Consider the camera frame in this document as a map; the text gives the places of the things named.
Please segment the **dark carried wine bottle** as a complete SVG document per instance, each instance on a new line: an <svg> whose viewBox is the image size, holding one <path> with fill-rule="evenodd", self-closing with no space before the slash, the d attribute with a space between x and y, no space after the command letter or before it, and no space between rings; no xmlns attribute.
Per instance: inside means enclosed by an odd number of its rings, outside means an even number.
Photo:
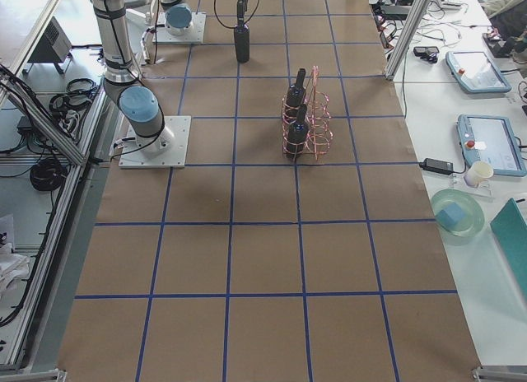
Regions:
<svg viewBox="0 0 527 382"><path fill-rule="evenodd" d="M236 60L238 63L247 63L250 60L250 28L245 25L238 25L234 32Z"/></svg>

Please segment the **dark wine bottle rear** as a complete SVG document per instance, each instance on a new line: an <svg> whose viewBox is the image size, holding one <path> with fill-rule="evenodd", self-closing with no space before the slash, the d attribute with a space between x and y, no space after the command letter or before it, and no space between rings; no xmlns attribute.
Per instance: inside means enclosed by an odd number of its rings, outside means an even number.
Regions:
<svg viewBox="0 0 527 382"><path fill-rule="evenodd" d="M305 80L306 70L304 68L300 68L297 71L296 74L296 80L295 82L289 86L287 91L287 97L286 97L286 111L289 112L290 110L296 109L300 106L300 104L304 101L305 98L305 88L304 88L304 80Z"/></svg>

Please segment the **dark wine bottle front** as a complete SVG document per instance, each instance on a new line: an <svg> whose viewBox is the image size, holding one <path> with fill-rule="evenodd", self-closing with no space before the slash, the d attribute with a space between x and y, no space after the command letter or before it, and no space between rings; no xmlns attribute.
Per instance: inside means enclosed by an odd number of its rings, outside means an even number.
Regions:
<svg viewBox="0 0 527 382"><path fill-rule="evenodd" d="M300 104L295 120L289 125L287 132L286 156L295 160L304 149L309 125L305 121L307 105Z"/></svg>

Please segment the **grey control box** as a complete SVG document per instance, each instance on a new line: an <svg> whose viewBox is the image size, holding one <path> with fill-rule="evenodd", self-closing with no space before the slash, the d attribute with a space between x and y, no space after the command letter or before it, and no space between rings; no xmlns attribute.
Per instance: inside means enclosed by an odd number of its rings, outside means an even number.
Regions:
<svg viewBox="0 0 527 382"><path fill-rule="evenodd" d="M72 43L58 23L52 16L40 36L40 39L30 52L22 73L27 75L36 63L52 63L58 74L63 75L65 70L61 67L68 58L71 58Z"/></svg>

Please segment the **far blue teach pendant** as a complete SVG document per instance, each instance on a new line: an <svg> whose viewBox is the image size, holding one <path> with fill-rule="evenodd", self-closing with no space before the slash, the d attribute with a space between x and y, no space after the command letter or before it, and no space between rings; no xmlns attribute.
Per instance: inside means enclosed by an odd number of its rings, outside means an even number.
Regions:
<svg viewBox="0 0 527 382"><path fill-rule="evenodd" d="M510 83L483 51L450 51L445 62L454 79L468 93L507 93Z"/></svg>

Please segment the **blue teach pendant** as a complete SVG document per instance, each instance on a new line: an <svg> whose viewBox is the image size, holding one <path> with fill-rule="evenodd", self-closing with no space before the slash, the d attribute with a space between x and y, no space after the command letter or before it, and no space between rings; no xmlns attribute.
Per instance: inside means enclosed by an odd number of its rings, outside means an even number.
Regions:
<svg viewBox="0 0 527 382"><path fill-rule="evenodd" d="M454 79L468 93L507 93L510 83L483 51L450 51L445 62Z"/></svg>
<svg viewBox="0 0 527 382"><path fill-rule="evenodd" d="M485 161L493 168L494 175L526 176L520 148L507 117L461 114L456 128L468 166Z"/></svg>

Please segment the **black power adapter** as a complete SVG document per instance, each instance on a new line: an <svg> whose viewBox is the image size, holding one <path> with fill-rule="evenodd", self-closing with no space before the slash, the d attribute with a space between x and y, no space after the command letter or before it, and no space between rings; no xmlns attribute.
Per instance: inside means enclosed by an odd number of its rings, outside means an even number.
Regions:
<svg viewBox="0 0 527 382"><path fill-rule="evenodd" d="M453 164L448 161L425 158L418 165L424 171L440 175L452 175L454 173Z"/></svg>

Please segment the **brown paper table mat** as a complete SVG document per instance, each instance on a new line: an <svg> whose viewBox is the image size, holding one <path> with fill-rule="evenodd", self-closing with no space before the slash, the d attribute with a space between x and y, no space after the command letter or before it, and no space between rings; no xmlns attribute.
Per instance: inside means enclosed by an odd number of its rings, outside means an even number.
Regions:
<svg viewBox="0 0 527 382"><path fill-rule="evenodd" d="M71 381L469 381L478 357L367 0L236 0L143 70L192 118L182 169L108 178L58 355ZM333 141L282 152L319 67Z"/></svg>

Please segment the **near blue teach pendant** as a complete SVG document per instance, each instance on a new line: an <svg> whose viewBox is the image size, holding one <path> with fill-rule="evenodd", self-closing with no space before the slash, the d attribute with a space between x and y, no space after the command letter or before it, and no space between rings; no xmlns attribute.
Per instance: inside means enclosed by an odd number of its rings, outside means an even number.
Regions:
<svg viewBox="0 0 527 382"><path fill-rule="evenodd" d="M461 114L456 128L468 166L485 161L493 168L494 175L526 176L520 148L507 117Z"/></svg>

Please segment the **white paper cup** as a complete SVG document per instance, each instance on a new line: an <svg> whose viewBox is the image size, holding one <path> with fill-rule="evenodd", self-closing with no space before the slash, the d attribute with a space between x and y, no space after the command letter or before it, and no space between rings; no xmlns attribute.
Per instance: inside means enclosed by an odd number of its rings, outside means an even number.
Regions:
<svg viewBox="0 0 527 382"><path fill-rule="evenodd" d="M464 175L464 182L472 188L477 188L483 181L494 175L493 167L486 161L475 161Z"/></svg>

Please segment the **blue foam cube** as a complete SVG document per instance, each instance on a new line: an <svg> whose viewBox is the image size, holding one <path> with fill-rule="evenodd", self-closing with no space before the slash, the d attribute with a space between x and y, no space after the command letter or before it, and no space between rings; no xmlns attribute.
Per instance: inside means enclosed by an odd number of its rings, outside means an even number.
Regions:
<svg viewBox="0 0 527 382"><path fill-rule="evenodd" d="M464 231L469 228L467 212L458 203L448 203L436 214L437 222L447 231Z"/></svg>

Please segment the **green glass plate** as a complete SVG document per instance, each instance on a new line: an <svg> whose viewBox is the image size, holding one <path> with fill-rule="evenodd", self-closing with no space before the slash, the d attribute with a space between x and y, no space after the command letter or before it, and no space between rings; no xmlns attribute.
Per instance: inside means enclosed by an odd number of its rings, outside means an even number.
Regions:
<svg viewBox="0 0 527 382"><path fill-rule="evenodd" d="M468 193L443 189L431 198L436 222L445 231L458 237L474 237L485 225L483 210Z"/></svg>

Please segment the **teal notebook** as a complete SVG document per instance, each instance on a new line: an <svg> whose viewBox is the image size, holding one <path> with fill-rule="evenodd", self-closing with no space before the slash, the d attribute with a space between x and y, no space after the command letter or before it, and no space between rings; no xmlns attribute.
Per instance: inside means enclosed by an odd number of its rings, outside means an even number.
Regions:
<svg viewBox="0 0 527 382"><path fill-rule="evenodd" d="M526 300L526 198L508 199L490 226Z"/></svg>

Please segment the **aluminium frame post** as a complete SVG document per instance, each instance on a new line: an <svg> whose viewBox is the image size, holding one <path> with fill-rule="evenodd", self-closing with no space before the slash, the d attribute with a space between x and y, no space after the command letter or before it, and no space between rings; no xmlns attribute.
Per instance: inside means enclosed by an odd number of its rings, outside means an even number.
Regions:
<svg viewBox="0 0 527 382"><path fill-rule="evenodd" d="M414 0L410 8L406 22L399 35L398 41L391 52L391 56L385 68L385 78L392 81L400 64L405 58L410 42L419 26L423 16L427 11L428 4L431 0Z"/></svg>

